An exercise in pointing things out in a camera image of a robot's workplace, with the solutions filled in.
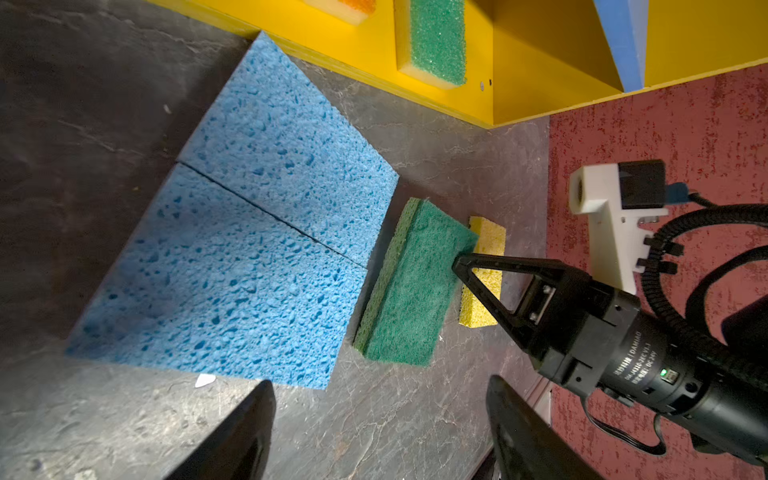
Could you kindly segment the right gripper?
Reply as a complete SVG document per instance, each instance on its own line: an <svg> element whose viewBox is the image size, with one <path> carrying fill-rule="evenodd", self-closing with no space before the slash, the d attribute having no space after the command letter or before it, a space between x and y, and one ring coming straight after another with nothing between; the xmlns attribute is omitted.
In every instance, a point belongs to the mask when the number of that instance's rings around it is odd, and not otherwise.
<svg viewBox="0 0 768 480"><path fill-rule="evenodd" d="M499 297L474 269L502 272ZM582 401L600 389L685 428L702 452L766 464L766 391L678 343L637 297L560 260L462 254L453 272L534 369Z"/></svg>

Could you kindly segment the light green sponge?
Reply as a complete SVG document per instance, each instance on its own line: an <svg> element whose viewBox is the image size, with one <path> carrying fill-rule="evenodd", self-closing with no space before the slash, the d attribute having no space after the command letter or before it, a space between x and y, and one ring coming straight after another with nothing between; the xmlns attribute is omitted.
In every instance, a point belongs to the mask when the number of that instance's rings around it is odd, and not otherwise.
<svg viewBox="0 0 768 480"><path fill-rule="evenodd" d="M443 90L465 84L464 1L396 1L394 26L400 73Z"/></svg>

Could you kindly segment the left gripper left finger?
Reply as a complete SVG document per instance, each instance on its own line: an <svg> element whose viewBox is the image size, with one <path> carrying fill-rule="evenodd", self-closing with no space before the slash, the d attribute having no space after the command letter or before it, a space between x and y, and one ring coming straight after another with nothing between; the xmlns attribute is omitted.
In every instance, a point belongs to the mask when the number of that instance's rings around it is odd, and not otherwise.
<svg viewBox="0 0 768 480"><path fill-rule="evenodd" d="M267 466L276 398L260 382L168 479L260 479Z"/></svg>

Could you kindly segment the orange sponge front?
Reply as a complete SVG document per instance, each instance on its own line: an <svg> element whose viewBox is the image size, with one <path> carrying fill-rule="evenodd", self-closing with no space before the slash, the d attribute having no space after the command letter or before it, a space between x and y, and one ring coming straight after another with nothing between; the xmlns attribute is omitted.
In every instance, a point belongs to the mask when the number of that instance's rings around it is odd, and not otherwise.
<svg viewBox="0 0 768 480"><path fill-rule="evenodd" d="M376 0L304 0L304 3L350 25L359 25L376 10Z"/></svg>

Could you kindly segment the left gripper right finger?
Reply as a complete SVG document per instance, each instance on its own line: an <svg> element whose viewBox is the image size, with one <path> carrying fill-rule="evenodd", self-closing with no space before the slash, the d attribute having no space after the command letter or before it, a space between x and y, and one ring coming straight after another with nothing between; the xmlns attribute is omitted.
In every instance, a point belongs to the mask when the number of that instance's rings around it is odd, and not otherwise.
<svg viewBox="0 0 768 480"><path fill-rule="evenodd" d="M500 376L489 378L486 410L502 479L598 479Z"/></svg>

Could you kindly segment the dark green sponge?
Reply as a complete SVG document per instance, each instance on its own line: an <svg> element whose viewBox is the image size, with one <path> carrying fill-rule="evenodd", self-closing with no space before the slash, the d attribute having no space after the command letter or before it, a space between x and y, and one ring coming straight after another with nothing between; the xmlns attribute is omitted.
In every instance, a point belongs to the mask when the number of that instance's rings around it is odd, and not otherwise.
<svg viewBox="0 0 768 480"><path fill-rule="evenodd" d="M353 346L364 358L427 366L459 283L452 265L478 235L426 199L411 198L387 248Z"/></svg>

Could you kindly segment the yellow sponge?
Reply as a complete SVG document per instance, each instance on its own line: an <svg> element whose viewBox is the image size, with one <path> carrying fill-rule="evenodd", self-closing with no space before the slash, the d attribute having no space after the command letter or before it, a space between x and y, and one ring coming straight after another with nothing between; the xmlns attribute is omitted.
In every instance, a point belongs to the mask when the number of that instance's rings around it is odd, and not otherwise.
<svg viewBox="0 0 768 480"><path fill-rule="evenodd" d="M471 216L470 230L478 235L474 252L486 255L502 256L506 247L506 229L484 217ZM474 269L473 273L482 284L495 296L502 291L502 272L498 270ZM495 318L467 288L462 290L459 323L467 328L482 328L497 324Z"/></svg>

